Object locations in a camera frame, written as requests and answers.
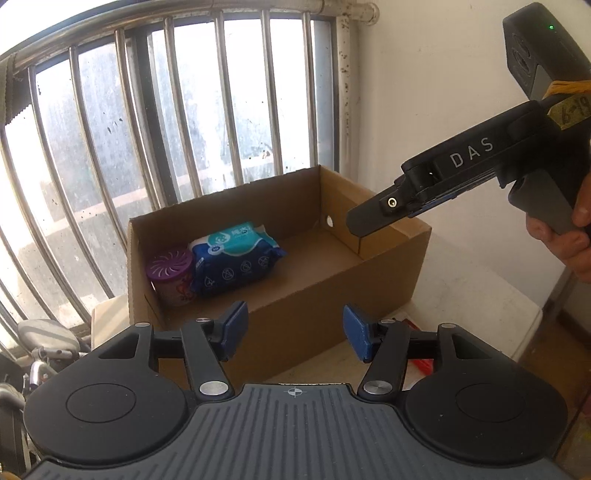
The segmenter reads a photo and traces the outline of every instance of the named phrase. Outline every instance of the gray ribbed surface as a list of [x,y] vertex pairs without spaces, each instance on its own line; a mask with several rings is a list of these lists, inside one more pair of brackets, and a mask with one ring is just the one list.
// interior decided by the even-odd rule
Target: gray ribbed surface
[[246,385],[204,404],[176,440],[120,468],[77,471],[43,462],[27,480],[566,480],[549,460],[484,469],[434,454],[395,411],[353,398],[345,385]]

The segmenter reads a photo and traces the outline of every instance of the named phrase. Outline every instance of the cardboard box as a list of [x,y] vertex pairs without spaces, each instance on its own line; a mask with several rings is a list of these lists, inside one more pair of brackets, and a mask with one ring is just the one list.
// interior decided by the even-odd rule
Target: cardboard box
[[[249,330],[224,370],[235,387],[260,382],[331,348],[345,338],[342,310],[355,303],[380,317],[410,300],[431,229],[404,219],[364,239],[349,233],[347,211],[369,190],[323,167],[258,180],[134,218],[129,223],[131,323],[176,329],[216,317],[233,301],[249,307]],[[153,255],[251,221],[287,252],[263,280],[183,307],[166,307],[144,273]],[[184,385],[182,362],[161,372]]]

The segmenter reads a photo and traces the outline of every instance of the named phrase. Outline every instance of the human hand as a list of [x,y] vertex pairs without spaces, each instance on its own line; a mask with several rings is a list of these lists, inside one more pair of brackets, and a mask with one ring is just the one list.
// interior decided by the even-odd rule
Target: human hand
[[[591,173],[583,180],[572,220],[575,226],[581,228],[591,223]],[[528,233],[544,242],[548,250],[571,269],[580,281],[591,283],[591,248],[585,232],[575,230],[558,235],[546,223],[530,216],[526,217],[525,226]]]

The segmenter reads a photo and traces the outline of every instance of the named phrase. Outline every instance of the teal label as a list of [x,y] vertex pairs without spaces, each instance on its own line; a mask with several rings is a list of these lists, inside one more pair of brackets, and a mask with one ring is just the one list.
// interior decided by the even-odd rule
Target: teal label
[[211,255],[225,253],[239,257],[251,252],[260,240],[260,234],[255,232],[250,222],[242,223],[209,235],[207,237],[207,244],[210,247],[208,252]]

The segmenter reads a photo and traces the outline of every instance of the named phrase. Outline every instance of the yellow tape label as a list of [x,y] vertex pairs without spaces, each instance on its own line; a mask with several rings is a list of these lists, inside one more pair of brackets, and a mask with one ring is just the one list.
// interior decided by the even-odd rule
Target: yellow tape label
[[554,105],[548,111],[561,130],[573,127],[587,118],[591,118],[591,92],[577,93]]

